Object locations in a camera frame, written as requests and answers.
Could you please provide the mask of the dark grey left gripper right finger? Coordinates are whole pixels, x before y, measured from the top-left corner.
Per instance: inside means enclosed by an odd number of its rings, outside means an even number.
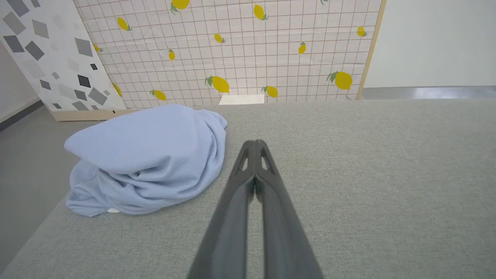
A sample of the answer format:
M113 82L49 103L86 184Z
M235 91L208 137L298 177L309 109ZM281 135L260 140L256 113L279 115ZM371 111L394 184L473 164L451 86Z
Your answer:
M322 279L320 265L263 140L255 141L255 194L262 204L264 278Z

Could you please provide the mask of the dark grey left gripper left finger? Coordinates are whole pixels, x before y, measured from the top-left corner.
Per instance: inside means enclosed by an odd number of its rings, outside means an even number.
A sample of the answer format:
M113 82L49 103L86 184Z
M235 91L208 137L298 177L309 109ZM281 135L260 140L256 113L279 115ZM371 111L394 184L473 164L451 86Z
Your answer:
M188 272L189 279L244 279L248 208L255 192L254 141L243 143Z

